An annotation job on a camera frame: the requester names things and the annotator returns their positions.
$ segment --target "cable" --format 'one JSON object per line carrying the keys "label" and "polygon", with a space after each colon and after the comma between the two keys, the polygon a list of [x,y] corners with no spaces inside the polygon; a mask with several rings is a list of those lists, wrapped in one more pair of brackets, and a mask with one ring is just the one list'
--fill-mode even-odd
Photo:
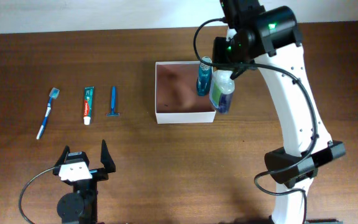
{"label": "cable", "polygon": [[24,192],[25,190],[27,189],[27,187],[36,179],[38,178],[39,176],[41,176],[42,174],[45,174],[51,170],[53,170],[54,167],[52,168],[49,168],[45,171],[42,171],[41,173],[37,174],[35,177],[33,177],[30,181],[28,181],[28,183],[25,184],[25,186],[23,187],[22,189],[22,192],[20,193],[20,196],[19,196],[19,211],[20,211],[20,214],[23,216],[24,220],[28,223],[31,223],[31,224],[35,224],[33,221],[31,221],[23,212],[23,209],[22,209],[22,199],[23,199],[23,195],[24,195]]}
{"label": "cable", "polygon": [[306,212],[307,212],[307,195],[306,195],[306,191],[303,190],[303,189],[292,189],[292,190],[289,190],[287,192],[281,192],[281,193],[277,193],[277,192],[271,192],[269,190],[266,190],[264,189],[262,186],[259,185],[258,183],[258,179],[263,177],[263,176],[266,176],[266,175],[274,175],[274,174],[279,174],[281,172],[285,172],[285,171],[288,171],[294,167],[296,167],[297,165],[299,165],[300,163],[302,163],[303,161],[307,160],[311,153],[313,152],[313,149],[317,143],[317,138],[318,138],[318,132],[317,132],[317,118],[316,118],[316,113],[314,112],[314,108],[313,108],[313,103],[311,101],[311,98],[305,88],[305,86],[301,83],[301,80],[298,79],[296,76],[294,76],[292,73],[282,69],[282,68],[278,68],[278,67],[274,67],[274,66],[271,66],[271,65],[263,65],[263,64],[259,64],[259,63],[208,63],[208,62],[205,62],[201,57],[200,55],[198,54],[198,51],[197,51],[197,46],[196,46],[196,40],[197,40],[197,36],[198,36],[198,33],[200,32],[200,30],[206,25],[206,24],[209,24],[210,22],[217,22],[217,21],[220,21],[220,22],[225,22],[226,19],[225,18],[220,18],[220,19],[211,19],[211,20],[208,20],[204,23],[202,23],[199,28],[196,30],[195,32],[195,36],[194,36],[194,39],[193,39],[193,47],[194,47],[194,51],[195,51],[195,54],[196,54],[196,57],[197,59],[205,64],[205,65],[209,65],[209,66],[212,66],[212,67],[226,67],[226,68],[264,68],[264,69],[269,69],[269,70],[273,70],[273,71],[276,71],[276,72],[280,72],[280,73],[283,73],[284,75],[290,77],[292,80],[293,80],[293,83],[294,84],[297,84],[303,94],[303,96],[305,97],[305,100],[306,100],[306,103],[308,105],[308,108],[309,108],[309,112],[310,112],[310,116],[311,116],[311,120],[312,120],[312,125],[313,125],[313,134],[312,134],[312,137],[311,137],[311,142],[310,142],[310,145],[308,146],[307,150],[306,150],[306,154],[302,157],[302,159],[300,161],[298,161],[297,163],[291,165],[291,166],[288,166],[286,168],[282,168],[282,169],[278,169],[278,170],[271,170],[271,171],[265,171],[265,172],[261,172],[259,174],[257,174],[254,178],[254,183],[255,185],[257,186],[257,188],[259,190],[261,190],[262,192],[266,193],[266,194],[269,194],[269,195],[274,195],[274,196],[284,196],[284,195],[288,195],[288,194],[292,194],[292,193],[295,193],[295,192],[301,192],[302,193],[302,196],[303,196],[303,201],[304,201],[304,207],[305,207],[305,210],[304,210],[304,213],[303,213],[303,222],[302,224],[304,224],[306,222]]}

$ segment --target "white box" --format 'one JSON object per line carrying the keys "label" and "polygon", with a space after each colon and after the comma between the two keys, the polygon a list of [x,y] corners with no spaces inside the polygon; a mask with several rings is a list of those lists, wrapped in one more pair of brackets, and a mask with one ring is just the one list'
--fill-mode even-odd
{"label": "white box", "polygon": [[155,63],[155,116],[158,124],[212,123],[209,95],[198,96],[200,62]]}

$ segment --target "white wall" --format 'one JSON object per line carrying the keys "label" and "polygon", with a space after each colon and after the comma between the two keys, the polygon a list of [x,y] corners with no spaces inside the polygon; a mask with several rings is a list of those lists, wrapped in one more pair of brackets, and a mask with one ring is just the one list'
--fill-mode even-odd
{"label": "white wall", "polygon": [[[260,3],[290,6],[300,22],[358,20],[358,0]],[[0,33],[196,27],[222,16],[219,0],[0,0]]]}

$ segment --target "green light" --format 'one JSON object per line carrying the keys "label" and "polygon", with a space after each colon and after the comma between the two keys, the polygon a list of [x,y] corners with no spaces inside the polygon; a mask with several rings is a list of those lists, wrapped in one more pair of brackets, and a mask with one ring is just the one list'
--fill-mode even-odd
{"label": "green light", "polygon": [[268,28],[269,29],[276,29],[277,23],[273,23],[273,24],[269,24]]}

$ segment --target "blue toothbrush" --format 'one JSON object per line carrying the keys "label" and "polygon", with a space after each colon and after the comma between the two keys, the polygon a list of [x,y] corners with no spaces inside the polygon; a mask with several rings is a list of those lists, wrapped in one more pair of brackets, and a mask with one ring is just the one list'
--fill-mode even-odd
{"label": "blue toothbrush", "polygon": [[52,110],[52,107],[50,106],[52,103],[52,99],[56,99],[57,96],[59,95],[60,90],[56,89],[56,88],[52,88],[52,91],[49,93],[49,101],[48,101],[48,107],[47,107],[47,112],[45,113],[45,118],[44,121],[42,122],[40,131],[38,132],[37,135],[37,140],[41,138],[42,133],[44,133],[45,130],[45,126],[47,125],[47,120],[49,117],[49,113]]}
{"label": "blue toothbrush", "polygon": [[116,109],[116,87],[113,86],[111,89],[111,111],[107,116],[119,116],[119,113],[114,112]]}

